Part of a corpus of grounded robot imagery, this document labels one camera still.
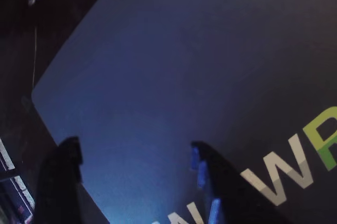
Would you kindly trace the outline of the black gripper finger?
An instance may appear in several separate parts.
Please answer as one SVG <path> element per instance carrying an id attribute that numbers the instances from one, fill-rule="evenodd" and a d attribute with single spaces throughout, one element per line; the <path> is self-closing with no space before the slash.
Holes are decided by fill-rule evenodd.
<path id="1" fill-rule="evenodd" d="M 290 223 L 213 147 L 194 141 L 191 149 L 207 223 Z"/>
<path id="2" fill-rule="evenodd" d="M 69 137 L 43 160 L 37 181 L 33 223 L 83 223 L 78 186 L 83 163 L 78 137 Z"/>

